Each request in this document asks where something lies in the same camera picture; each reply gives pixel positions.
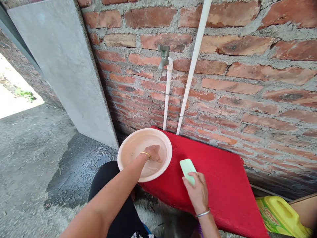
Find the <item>yellow plastic container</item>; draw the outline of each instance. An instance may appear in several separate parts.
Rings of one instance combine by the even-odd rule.
[[[311,236],[311,229],[300,223],[299,215],[283,198],[266,196],[256,198],[256,202],[268,231],[296,238]]]

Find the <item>gray concrete panel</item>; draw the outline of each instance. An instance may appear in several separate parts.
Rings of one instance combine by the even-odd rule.
[[[8,14],[78,131],[118,149],[77,2],[46,0]]]

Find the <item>red towel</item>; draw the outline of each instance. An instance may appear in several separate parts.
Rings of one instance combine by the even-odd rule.
[[[163,132],[172,143],[172,160],[160,177],[140,183],[145,191],[174,208],[194,214],[179,165],[180,160],[190,158],[197,172],[205,175],[209,207],[217,227],[249,238],[269,237],[244,171],[243,160],[238,155]]]

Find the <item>bracelet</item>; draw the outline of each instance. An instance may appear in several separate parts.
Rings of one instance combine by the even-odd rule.
[[[202,217],[202,216],[204,216],[204,215],[206,215],[206,214],[208,214],[208,213],[210,213],[210,208],[208,208],[208,211],[206,211],[206,212],[204,212],[204,213],[200,213],[200,214],[198,214],[198,215],[196,215],[195,217]]]
[[[149,153],[147,153],[147,152],[141,152],[140,154],[147,154],[148,156],[149,156],[149,159],[146,161],[146,162],[148,162],[148,161],[150,161],[151,160],[151,156],[150,156],[150,154]]]

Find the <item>faucet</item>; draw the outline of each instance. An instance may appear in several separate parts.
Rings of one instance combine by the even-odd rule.
[[[164,66],[168,65],[169,46],[158,45],[158,51],[161,51],[161,63],[158,66],[158,72],[162,77]]]

